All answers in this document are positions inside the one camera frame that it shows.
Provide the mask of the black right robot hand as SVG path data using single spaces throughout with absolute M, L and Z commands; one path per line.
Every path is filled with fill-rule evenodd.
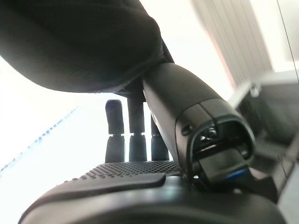
M 21 224 L 284 224 L 270 177 L 249 165 L 244 118 L 173 63 L 143 78 L 143 93 L 173 161 L 98 165 L 46 192 Z

